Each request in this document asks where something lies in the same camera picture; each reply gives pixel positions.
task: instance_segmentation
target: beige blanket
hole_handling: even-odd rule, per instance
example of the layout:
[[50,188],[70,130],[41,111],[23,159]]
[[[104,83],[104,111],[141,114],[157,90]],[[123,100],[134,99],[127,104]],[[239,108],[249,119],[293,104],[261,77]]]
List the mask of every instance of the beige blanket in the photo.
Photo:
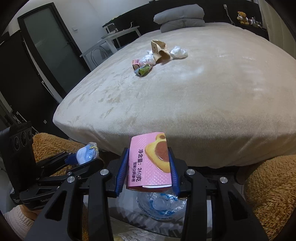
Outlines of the beige blanket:
[[[188,57],[145,77],[131,62],[151,40]],[[54,123],[72,139],[121,154],[134,135],[166,133],[188,165],[248,165],[296,153],[296,60],[227,23],[154,31],[86,76],[58,106]]]

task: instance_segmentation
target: glass panel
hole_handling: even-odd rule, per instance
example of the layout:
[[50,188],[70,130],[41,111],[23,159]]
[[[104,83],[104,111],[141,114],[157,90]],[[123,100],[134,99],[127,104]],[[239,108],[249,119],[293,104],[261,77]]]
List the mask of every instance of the glass panel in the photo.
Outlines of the glass panel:
[[49,8],[24,19],[35,47],[66,93],[87,74]]

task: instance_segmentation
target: pink cardboard box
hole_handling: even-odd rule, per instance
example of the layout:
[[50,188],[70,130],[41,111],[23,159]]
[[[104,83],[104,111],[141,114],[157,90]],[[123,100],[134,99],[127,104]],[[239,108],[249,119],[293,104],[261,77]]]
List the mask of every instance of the pink cardboard box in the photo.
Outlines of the pink cardboard box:
[[168,146],[163,132],[134,136],[128,165],[128,189],[154,192],[172,185]]

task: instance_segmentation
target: gray pillow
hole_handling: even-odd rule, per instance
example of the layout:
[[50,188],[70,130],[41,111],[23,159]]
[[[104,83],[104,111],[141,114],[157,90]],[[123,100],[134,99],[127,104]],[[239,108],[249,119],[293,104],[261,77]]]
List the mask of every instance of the gray pillow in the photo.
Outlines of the gray pillow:
[[190,28],[190,27],[203,27],[205,21],[198,18],[182,18],[174,21],[164,23],[160,27],[162,33],[180,29],[180,28]]
[[201,18],[203,19],[205,13],[203,9],[197,4],[185,5],[165,10],[154,16],[154,22],[158,24],[166,23],[169,21],[181,18]]

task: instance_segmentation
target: black headboard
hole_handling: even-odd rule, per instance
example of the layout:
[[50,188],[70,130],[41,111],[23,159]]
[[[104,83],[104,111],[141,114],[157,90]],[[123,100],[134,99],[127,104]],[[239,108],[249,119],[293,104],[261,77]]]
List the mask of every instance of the black headboard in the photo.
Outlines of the black headboard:
[[[262,21],[259,5],[247,0],[159,0],[152,1],[126,12],[106,23],[103,27],[110,23],[114,23],[117,29],[121,31],[129,28],[131,26],[131,22],[133,21],[134,26],[140,26],[140,33],[145,34],[160,29],[160,25],[153,22],[155,14],[170,8],[189,4],[198,4],[204,9],[204,21],[206,23],[231,23],[223,4],[227,5],[229,16],[237,26],[240,26],[240,23],[237,21],[237,11],[245,12],[248,18],[255,17],[257,21]],[[124,45],[129,43],[131,38],[134,38],[133,40],[135,40],[137,38],[137,34],[133,32],[122,36],[120,37],[120,42]]]

